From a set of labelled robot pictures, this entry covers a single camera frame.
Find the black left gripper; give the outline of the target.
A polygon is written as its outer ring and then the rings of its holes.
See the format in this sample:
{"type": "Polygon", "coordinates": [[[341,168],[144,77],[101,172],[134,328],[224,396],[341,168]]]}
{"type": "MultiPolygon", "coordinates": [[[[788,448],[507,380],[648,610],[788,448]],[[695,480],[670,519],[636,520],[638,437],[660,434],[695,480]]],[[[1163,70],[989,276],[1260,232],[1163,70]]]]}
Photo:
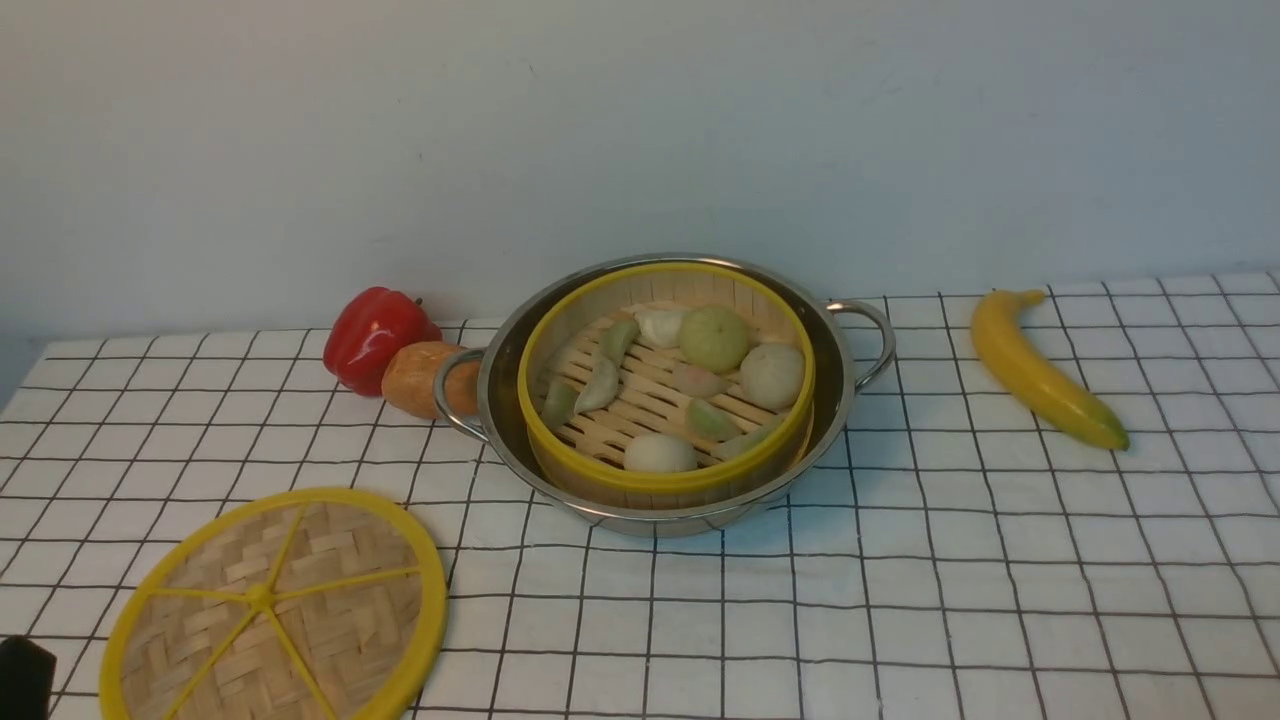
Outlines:
{"type": "Polygon", "coordinates": [[[1,719],[46,720],[50,717],[56,656],[24,635],[1,642],[1,719]]]}

